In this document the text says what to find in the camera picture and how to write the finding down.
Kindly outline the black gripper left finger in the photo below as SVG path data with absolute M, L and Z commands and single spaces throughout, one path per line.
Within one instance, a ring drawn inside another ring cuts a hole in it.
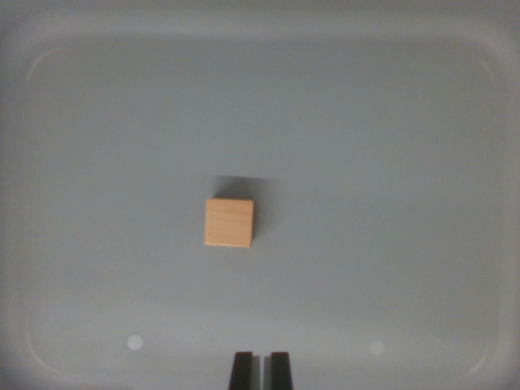
M 260 387 L 260 357 L 253 352 L 236 352 L 227 389 L 258 390 Z

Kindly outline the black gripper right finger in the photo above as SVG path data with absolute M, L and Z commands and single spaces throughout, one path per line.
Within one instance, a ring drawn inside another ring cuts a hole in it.
M 263 390 L 293 390 L 290 355 L 273 352 L 263 360 Z

